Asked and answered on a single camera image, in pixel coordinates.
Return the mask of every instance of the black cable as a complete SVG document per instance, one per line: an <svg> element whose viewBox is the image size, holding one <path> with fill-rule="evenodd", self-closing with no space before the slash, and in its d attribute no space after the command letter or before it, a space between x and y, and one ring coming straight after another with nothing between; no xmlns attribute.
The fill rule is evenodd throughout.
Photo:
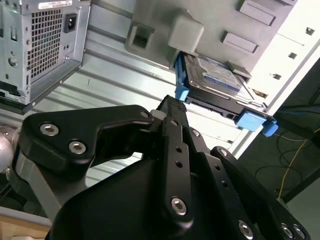
<svg viewBox="0 0 320 240"><path fill-rule="evenodd" d="M299 175L299 177L300 177L300 182L303 181L304 177L303 177L303 174L301 173L301 171L298 170L298 169L295 168L295 167L292 167L292 166L289 167L290 161L285 157L285 154L290 153L290 152L293 152L293 151L296 152L299 148L287 150L287 151L285 151L285 152L282 152L281 149L280 149L279 140L280 140L280 139L282 138L282 136L283 136L284 134L286 134L286 133L287 133L287 131L281 133L281 134L277 137L277 140L276 140L276 148L277 148L278 152L280 153L279 163L281 164L281 166L278 166L278 165L267 165L267 166L259 167L259 168L255 171L255 173L254 173L254 177L255 177L256 179L258 179L258 178L257 178L258 172L261 171L262 169L266 169L266 168L284 168L284 169L290 169L291 171L295 171L296 173L298 173L298 175ZM301 148L301 150L302 150L302 149L309 148L310 146L312 146L312 142L310 142L309 145ZM293 188L285 188L284 191L289 191L289 190L291 190L291 189L293 189Z"/></svg>
<svg viewBox="0 0 320 240"><path fill-rule="evenodd" d="M277 165L262 166L262 167L259 167L259 168L255 171L254 177L255 177L256 179L258 179L258 178L257 178L258 172L261 171L262 169L266 169L266 168L282 168L282 169L287 169L288 167L287 167L287 166L277 166ZM295 168L292 168L292 167L290 167L289 169L292 170L292 171L296 171L296 172L299 174L300 182L303 181L304 177L303 177L302 173L301 173L299 170L297 170L297 169L295 169Z"/></svg>
<svg viewBox="0 0 320 240"><path fill-rule="evenodd" d="M281 114L320 114L317 111L278 111Z"/></svg>
<svg viewBox="0 0 320 240"><path fill-rule="evenodd" d="M2 193L6 192L9 188L11 188L10 184L7 183L3 188L2 190L0 191L0 195L2 195Z"/></svg>
<svg viewBox="0 0 320 240"><path fill-rule="evenodd" d="M0 203L1 201L8 195L8 193L10 193L12 190L12 187L10 186L7 191L0 197Z"/></svg>

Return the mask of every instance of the screw hole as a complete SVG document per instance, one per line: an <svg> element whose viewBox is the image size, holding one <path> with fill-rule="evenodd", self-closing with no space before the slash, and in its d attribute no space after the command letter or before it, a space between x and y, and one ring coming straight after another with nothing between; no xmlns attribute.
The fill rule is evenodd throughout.
<svg viewBox="0 0 320 240"><path fill-rule="evenodd" d="M313 29L310 28L310 27L307 27L307 28L305 29L305 33L308 34L308 35L310 35L310 36L312 36L312 35L314 34L314 32L315 32L315 30L313 30Z"/></svg>
<svg viewBox="0 0 320 240"><path fill-rule="evenodd" d="M8 59L8 63L9 63L9 65L11 66L11 67L13 67L13 68L16 68L17 67L17 60L16 59L14 59L14 58L9 58Z"/></svg>
<svg viewBox="0 0 320 240"><path fill-rule="evenodd" d="M297 57L297 54L295 54L295 53L290 53L289 54L289 58L291 58L291 59L295 59Z"/></svg>
<svg viewBox="0 0 320 240"><path fill-rule="evenodd" d="M144 118L148 118L149 117L148 113L146 113L145 111L140 112L140 114Z"/></svg>
<svg viewBox="0 0 320 240"><path fill-rule="evenodd" d="M279 74L272 74L272 77L273 77L274 79L280 80L282 76L279 75Z"/></svg>
<svg viewBox="0 0 320 240"><path fill-rule="evenodd" d="M183 167L182 163L179 161L175 161L175 165L180 169L182 169L182 167Z"/></svg>
<svg viewBox="0 0 320 240"><path fill-rule="evenodd" d="M222 181L222 186L224 186L226 189L228 188L228 184L225 181Z"/></svg>
<svg viewBox="0 0 320 240"><path fill-rule="evenodd" d="M178 124L175 120L173 120L173 119L170 121L170 123L172 123L172 124L175 125L175 126L178 126L178 125L179 125L179 124Z"/></svg>

